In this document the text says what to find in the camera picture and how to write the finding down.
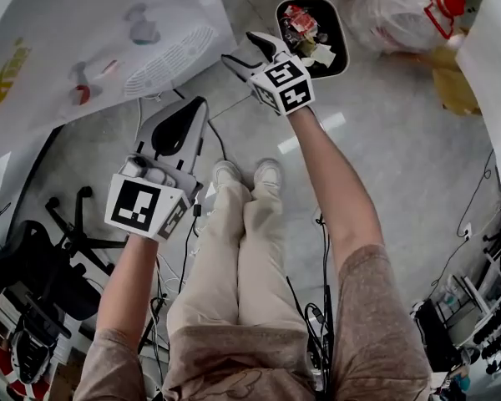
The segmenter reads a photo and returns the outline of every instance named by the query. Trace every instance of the red cap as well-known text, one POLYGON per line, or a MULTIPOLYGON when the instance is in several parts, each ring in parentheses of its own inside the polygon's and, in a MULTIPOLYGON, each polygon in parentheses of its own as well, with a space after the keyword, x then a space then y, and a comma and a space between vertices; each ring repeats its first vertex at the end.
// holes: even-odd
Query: red cap
POLYGON ((443 6, 453 17, 462 15, 465 5, 466 2, 464 0, 443 0, 443 6))

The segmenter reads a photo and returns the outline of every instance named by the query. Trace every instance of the beige pants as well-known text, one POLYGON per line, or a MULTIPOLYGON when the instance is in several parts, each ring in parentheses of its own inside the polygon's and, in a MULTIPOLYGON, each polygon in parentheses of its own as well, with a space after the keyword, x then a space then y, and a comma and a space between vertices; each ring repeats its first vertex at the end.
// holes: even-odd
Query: beige pants
POLYGON ((195 264, 169 310, 171 336, 194 325, 246 325, 306 331, 283 270, 280 198, 223 185, 200 233, 195 264))

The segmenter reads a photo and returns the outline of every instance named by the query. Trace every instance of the person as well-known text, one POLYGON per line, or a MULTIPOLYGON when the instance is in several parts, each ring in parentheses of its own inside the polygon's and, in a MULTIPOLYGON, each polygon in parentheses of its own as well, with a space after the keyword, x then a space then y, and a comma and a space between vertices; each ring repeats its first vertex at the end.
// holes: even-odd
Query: person
MULTIPOLYGON (((305 107, 289 116, 331 237, 339 282, 330 399, 427 399, 430 368, 403 309, 373 203, 305 107)), ((263 162, 250 193, 227 161, 214 210, 168 312, 168 400, 315 399, 308 334, 283 272, 281 172, 263 162)), ((158 244, 131 235, 104 289, 76 401, 145 399, 137 348, 158 244)))

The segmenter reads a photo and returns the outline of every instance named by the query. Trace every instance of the white sneaker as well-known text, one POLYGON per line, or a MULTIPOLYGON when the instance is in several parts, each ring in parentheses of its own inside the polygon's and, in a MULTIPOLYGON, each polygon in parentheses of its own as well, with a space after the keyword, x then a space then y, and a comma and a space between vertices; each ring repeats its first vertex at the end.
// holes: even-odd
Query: white sneaker
POLYGON ((218 191, 222 185, 230 181, 241 182, 241 173, 232 162, 221 160, 215 164, 211 173, 211 179, 214 183, 215 191, 218 191))
POLYGON ((268 159, 260 163, 254 174, 254 185, 260 183, 275 190, 281 189, 281 166, 276 160, 268 159))

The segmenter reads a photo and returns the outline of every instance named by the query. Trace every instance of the plastic bag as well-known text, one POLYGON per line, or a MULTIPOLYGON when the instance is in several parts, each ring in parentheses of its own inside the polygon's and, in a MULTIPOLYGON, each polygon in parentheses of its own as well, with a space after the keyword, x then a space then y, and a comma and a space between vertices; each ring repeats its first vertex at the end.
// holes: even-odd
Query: plastic bag
POLYGON ((357 40, 379 52, 427 52, 447 39, 435 23, 451 32, 453 17, 444 15, 431 0, 353 0, 346 22, 357 40), (426 14, 431 7, 434 21, 426 14))

